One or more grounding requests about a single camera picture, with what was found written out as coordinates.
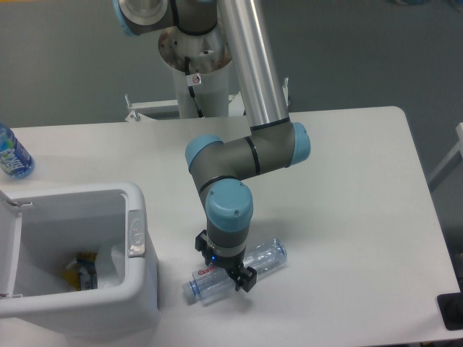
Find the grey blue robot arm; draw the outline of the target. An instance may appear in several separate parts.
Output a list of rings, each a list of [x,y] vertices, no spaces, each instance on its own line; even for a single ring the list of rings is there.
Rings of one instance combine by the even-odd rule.
[[[310,139],[289,117],[278,81],[261,1],[115,1],[128,35],[159,31],[163,60],[186,85],[193,115],[207,114],[199,87],[205,76],[235,64],[245,114],[246,137],[223,141],[206,134],[185,150],[207,220],[195,248],[207,265],[223,268],[237,290],[250,291],[257,271],[244,265],[253,200],[245,179],[306,160]]]

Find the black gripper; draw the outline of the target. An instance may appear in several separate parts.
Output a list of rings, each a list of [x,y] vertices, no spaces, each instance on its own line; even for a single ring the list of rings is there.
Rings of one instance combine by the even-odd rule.
[[[207,231],[201,231],[195,237],[195,249],[200,252],[206,265],[215,265],[225,269],[235,283],[235,291],[243,290],[248,293],[257,282],[257,271],[253,267],[243,264],[246,248],[246,236],[238,236],[224,241],[220,245],[208,237]]]

